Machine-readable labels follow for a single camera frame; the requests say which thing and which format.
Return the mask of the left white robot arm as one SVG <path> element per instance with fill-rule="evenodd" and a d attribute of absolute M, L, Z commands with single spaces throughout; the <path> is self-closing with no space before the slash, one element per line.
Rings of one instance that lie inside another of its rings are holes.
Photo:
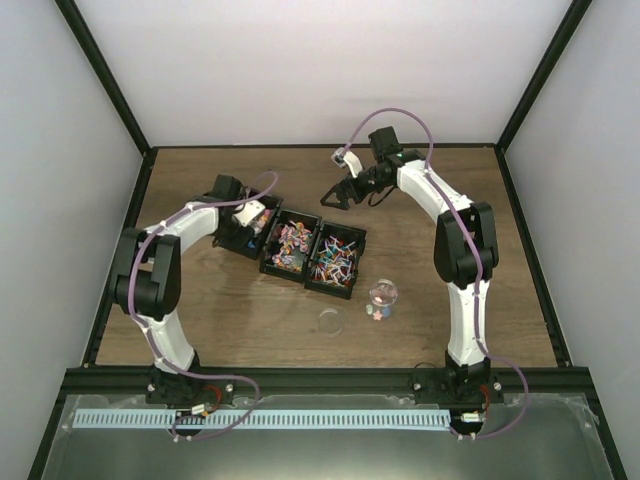
<path fill-rule="evenodd" d="M 196 350 L 187 340 L 178 314 L 185 251 L 211 236 L 225 239 L 237 229 L 255 233 L 264 214 L 263 197 L 234 177 L 221 175 L 211 192 L 197 196 L 166 219 L 121 234 L 109 280 L 109 295 L 140 329 L 160 371 L 173 374 L 170 393 L 181 403 L 196 402 L 204 379 L 196 373 Z"/>

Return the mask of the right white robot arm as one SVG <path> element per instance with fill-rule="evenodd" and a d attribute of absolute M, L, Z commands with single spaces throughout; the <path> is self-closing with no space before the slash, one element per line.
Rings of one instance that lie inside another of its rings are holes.
<path fill-rule="evenodd" d="M 430 166 L 430 155 L 403 148 L 392 127 L 369 135 L 376 164 L 365 168 L 349 145 L 331 160 L 346 176 L 321 199 L 321 204 L 347 210 L 366 196 L 395 188 L 408 195 L 435 222 L 434 265 L 446 284 L 450 308 L 447 359 L 456 370 L 444 378 L 447 396 L 458 403 L 472 399 L 480 380 L 471 368 L 489 357 L 486 344 L 486 301 L 493 270 L 499 263 L 494 213 L 486 202 L 457 192 Z"/>

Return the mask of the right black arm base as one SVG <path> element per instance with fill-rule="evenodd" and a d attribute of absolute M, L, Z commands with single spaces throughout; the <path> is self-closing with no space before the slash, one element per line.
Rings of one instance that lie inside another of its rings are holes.
<path fill-rule="evenodd" d="M 488 358 L 473 365 L 458 365 L 445 352 L 441 367 L 429 362 L 416 364 L 409 372 L 408 387 L 416 402 L 472 407 L 504 402 L 503 394 L 494 387 L 497 381 Z"/>

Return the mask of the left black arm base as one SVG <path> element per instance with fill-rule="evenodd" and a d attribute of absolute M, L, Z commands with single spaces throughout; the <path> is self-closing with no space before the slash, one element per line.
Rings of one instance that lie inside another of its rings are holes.
<path fill-rule="evenodd" d="M 187 407 L 201 403 L 229 404 L 234 387 L 229 381 L 201 380 L 169 373 L 156 367 L 150 370 L 146 400 L 149 404 Z"/>

